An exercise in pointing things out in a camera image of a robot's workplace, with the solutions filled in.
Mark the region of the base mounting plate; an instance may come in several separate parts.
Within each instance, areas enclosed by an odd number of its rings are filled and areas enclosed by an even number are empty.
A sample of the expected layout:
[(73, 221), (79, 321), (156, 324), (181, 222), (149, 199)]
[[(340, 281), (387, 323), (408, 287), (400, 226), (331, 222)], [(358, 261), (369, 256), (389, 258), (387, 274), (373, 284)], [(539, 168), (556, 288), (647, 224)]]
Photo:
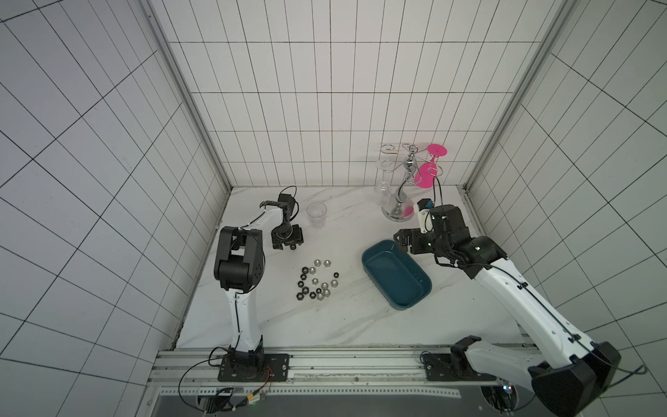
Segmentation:
[(289, 354), (227, 354), (220, 365), (219, 382), (286, 382)]
[(458, 364), (451, 354), (434, 354), (423, 351), (420, 363), (429, 382), (495, 382), (492, 375), (480, 374), (471, 368)]

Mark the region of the pink wine glass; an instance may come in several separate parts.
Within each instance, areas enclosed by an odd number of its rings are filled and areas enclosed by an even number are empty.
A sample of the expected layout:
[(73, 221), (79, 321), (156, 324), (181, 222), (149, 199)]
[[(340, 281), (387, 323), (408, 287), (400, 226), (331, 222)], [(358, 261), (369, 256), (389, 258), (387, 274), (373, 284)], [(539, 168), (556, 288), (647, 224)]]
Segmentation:
[(443, 145), (429, 144), (426, 147), (427, 158), (420, 165), (414, 177), (414, 184), (422, 189), (431, 189), (439, 175), (437, 162), (446, 156), (448, 151)]

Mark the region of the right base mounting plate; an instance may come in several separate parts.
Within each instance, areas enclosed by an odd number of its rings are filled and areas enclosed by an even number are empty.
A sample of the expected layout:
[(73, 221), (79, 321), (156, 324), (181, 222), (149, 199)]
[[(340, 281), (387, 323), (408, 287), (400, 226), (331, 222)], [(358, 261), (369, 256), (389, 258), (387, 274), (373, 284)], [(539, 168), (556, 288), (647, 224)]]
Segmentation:
[(423, 351), (420, 363), (429, 382), (495, 382), (492, 375), (480, 374), (471, 368), (458, 364), (451, 354), (434, 354)]

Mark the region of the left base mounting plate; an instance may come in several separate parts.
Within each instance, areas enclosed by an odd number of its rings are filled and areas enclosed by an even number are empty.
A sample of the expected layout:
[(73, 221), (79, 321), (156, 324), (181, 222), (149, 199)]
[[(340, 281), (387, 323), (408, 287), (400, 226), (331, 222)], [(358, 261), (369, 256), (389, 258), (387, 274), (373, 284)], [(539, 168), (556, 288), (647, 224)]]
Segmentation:
[(220, 365), (219, 382), (286, 382), (289, 354), (227, 354)]

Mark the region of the teal storage box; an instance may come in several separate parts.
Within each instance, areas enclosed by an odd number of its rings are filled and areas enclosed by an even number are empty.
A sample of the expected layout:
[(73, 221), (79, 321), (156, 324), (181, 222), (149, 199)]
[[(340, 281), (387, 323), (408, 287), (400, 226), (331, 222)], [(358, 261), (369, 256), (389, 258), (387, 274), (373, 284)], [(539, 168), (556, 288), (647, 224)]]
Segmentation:
[(361, 263), (394, 309), (411, 309), (432, 291), (428, 274), (394, 241), (384, 240), (368, 248), (361, 256)]

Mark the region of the silver glass rack stand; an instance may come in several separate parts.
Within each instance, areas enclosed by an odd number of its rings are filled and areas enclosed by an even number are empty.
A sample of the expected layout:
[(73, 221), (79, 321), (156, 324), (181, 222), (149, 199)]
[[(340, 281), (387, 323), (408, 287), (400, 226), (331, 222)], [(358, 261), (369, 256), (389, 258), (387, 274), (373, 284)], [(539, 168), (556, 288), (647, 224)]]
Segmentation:
[[(427, 158), (426, 147), (421, 149), (417, 144), (383, 144), (380, 148), (382, 156), (394, 161), (393, 173), (399, 169), (404, 170), (402, 179), (396, 190), (392, 192), (389, 203), (381, 208), (383, 215), (393, 222), (406, 222), (414, 215), (414, 203), (408, 196), (406, 187), (416, 186), (414, 177), (420, 165)], [(442, 172), (439, 165), (438, 168), (439, 175), (436, 177), (434, 185), (439, 182)]]

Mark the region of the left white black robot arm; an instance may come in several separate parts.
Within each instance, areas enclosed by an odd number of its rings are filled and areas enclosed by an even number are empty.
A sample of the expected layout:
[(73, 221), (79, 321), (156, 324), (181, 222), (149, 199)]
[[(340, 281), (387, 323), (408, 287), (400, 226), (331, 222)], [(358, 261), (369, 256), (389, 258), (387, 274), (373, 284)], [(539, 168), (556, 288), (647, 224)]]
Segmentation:
[(261, 213), (247, 224), (221, 227), (213, 273), (229, 301), (233, 335), (219, 366), (220, 382), (270, 375), (269, 365), (277, 356), (264, 352), (255, 294), (267, 267), (264, 235), (274, 250), (296, 250), (304, 243), (302, 228), (295, 223), (298, 208), (295, 197), (283, 191), (275, 201), (260, 203)]

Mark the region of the clear plastic cup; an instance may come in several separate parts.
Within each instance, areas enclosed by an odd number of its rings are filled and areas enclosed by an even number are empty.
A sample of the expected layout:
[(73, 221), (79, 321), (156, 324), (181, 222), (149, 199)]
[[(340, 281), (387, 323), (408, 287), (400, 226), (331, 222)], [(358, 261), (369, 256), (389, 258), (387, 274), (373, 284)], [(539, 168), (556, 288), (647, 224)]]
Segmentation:
[(307, 206), (307, 217), (313, 228), (320, 229), (326, 224), (328, 208), (325, 203), (313, 202)]

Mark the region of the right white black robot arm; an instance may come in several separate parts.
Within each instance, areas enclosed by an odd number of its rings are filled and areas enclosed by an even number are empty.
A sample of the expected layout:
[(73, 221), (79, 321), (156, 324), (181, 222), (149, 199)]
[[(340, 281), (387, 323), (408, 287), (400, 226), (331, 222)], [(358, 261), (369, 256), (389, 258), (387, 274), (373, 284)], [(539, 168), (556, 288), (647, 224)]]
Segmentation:
[(399, 230), (394, 241), (413, 255), (433, 255), (441, 267), (462, 270), (500, 302), (538, 349), (525, 354), (469, 335), (451, 347), (454, 375), (492, 375), (514, 382), (557, 416), (579, 414), (612, 387), (621, 361), (618, 349), (594, 342), (569, 323), (500, 245), (487, 236), (471, 236), (458, 207), (422, 199), (408, 215), (417, 219), (418, 228)]

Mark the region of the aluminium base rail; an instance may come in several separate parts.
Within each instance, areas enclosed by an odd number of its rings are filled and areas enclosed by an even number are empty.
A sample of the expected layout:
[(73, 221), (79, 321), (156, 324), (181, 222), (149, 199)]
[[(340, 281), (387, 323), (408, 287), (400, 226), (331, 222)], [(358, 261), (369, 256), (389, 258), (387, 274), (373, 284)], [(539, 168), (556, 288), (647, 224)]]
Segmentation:
[(305, 394), (425, 394), (457, 398), (464, 387), (490, 386), (530, 389), (529, 367), (541, 357), (535, 346), (490, 345), (492, 354), (505, 353), (510, 368), (485, 365), (476, 372), (495, 382), (429, 382), (420, 354), (452, 354), (448, 345), (411, 347), (278, 347), (266, 354), (289, 354), (286, 382), (219, 382), (223, 350), (177, 349), (159, 353), (148, 385), (159, 394), (212, 397), (220, 391), (248, 395), (259, 390), (274, 395)]

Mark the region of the clear wine glass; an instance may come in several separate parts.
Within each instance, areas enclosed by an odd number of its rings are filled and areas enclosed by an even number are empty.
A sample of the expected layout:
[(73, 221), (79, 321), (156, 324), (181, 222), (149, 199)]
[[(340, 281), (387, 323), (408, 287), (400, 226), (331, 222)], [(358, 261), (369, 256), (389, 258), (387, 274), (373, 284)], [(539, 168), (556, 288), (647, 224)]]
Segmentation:
[(382, 207), (389, 203), (392, 196), (391, 177), (394, 171), (394, 161), (387, 158), (380, 159), (376, 167), (378, 174), (373, 192), (376, 203)]

